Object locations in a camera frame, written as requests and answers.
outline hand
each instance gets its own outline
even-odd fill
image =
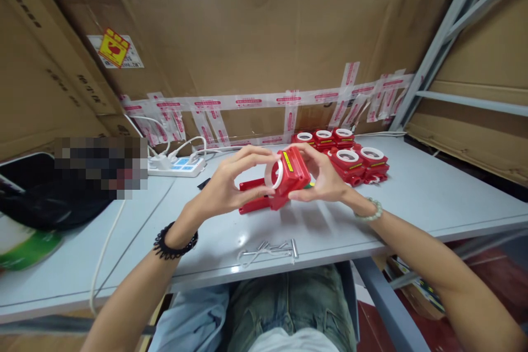
[[[234,181],[240,173],[255,165],[273,163],[279,159],[279,155],[264,147],[242,148],[234,156],[222,161],[209,183],[188,205],[203,222],[210,217],[231,212],[258,197],[275,194],[275,190],[265,185],[240,191]]]
[[[318,152],[308,143],[294,143],[290,147],[299,149],[308,171],[316,182],[311,189],[290,192],[288,198],[303,202],[318,199],[336,202],[341,201],[348,190],[352,190],[337,174],[326,154]]]

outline black hair tie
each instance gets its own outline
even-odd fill
[[[163,228],[159,232],[158,236],[156,237],[156,241],[154,242],[154,249],[152,250],[156,251],[156,256],[159,255],[161,259],[165,259],[165,260],[179,259],[185,253],[187,253],[192,248],[194,248],[194,246],[196,246],[196,243],[198,242],[198,231],[196,231],[194,236],[191,238],[190,242],[183,249],[171,249],[170,247],[168,247],[167,244],[165,243],[165,235],[167,235],[169,228],[173,224],[174,222],[172,222],[171,224]]]

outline white table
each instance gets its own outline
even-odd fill
[[[402,139],[364,137],[357,141],[382,150],[390,165],[387,181],[378,186],[362,185],[358,191],[443,241],[528,226],[527,204]],[[197,178],[151,177],[148,190],[135,192],[101,268],[99,305],[145,256],[157,233],[199,193],[197,185],[212,176],[224,156],[208,161]],[[257,166],[236,182],[262,176],[263,166]],[[112,203],[44,263],[1,277],[0,323],[86,307],[99,251],[119,205]],[[385,249],[340,203],[291,202],[278,212],[264,209],[243,216],[235,211],[209,219],[199,233],[195,250],[183,257],[173,277],[173,292],[367,257]],[[290,238],[295,239],[299,251],[294,264],[291,257],[263,255],[242,268],[237,260],[240,250],[256,250],[263,240],[279,244]]]
[[[382,150],[388,157],[389,179],[362,185],[358,191],[379,200],[383,207],[417,227],[450,241],[528,226],[528,205],[422,152],[403,139],[364,137],[363,146]],[[274,147],[279,150],[284,146]],[[195,179],[178,179],[155,215],[145,224],[105,284],[109,295],[146,254],[157,233],[174,221],[196,187],[212,176],[219,155],[208,161]],[[236,183],[263,177],[264,166],[243,173]],[[172,291],[199,288],[252,277],[371,256],[385,246],[368,226],[357,224],[341,203],[291,202],[280,211],[268,209],[224,214],[207,220],[195,250],[186,254],[173,277]],[[260,256],[242,268],[237,255],[255,251],[261,241],[280,244],[294,238],[299,259]]]
[[[147,190],[133,191],[133,199],[125,204],[110,239],[97,287],[108,278],[174,180],[152,179]],[[87,226],[70,232],[62,246],[42,263],[2,274],[0,323],[86,308],[97,260],[121,203],[112,202]]]

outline yellow warning label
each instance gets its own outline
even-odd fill
[[[127,40],[112,29],[107,28],[104,32],[101,48],[99,48],[99,55],[121,68],[129,48],[130,43]]]
[[[290,172],[293,172],[292,164],[290,163],[290,159],[288,158],[288,154],[284,151],[282,154],[284,154],[284,158],[286,158],[286,164],[288,165],[288,169]]]

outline denim jeans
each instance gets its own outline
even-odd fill
[[[246,352],[262,333],[275,327],[289,335],[311,327],[339,351],[356,351],[352,319],[334,265],[240,282],[229,301],[219,350]]]

